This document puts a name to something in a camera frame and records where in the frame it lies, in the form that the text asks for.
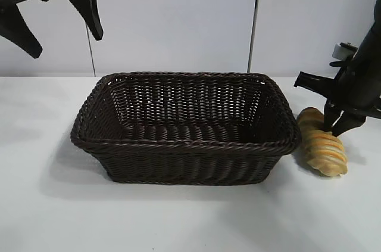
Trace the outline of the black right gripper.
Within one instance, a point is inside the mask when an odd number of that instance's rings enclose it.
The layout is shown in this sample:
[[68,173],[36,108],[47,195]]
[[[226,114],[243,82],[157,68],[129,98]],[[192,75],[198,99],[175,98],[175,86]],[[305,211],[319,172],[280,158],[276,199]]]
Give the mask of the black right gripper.
[[332,131],[333,136],[338,137],[361,127],[366,116],[380,116],[380,59],[347,58],[345,61],[332,61],[330,66],[339,69],[334,78],[302,71],[294,86],[308,89],[328,100],[324,105],[324,131]]

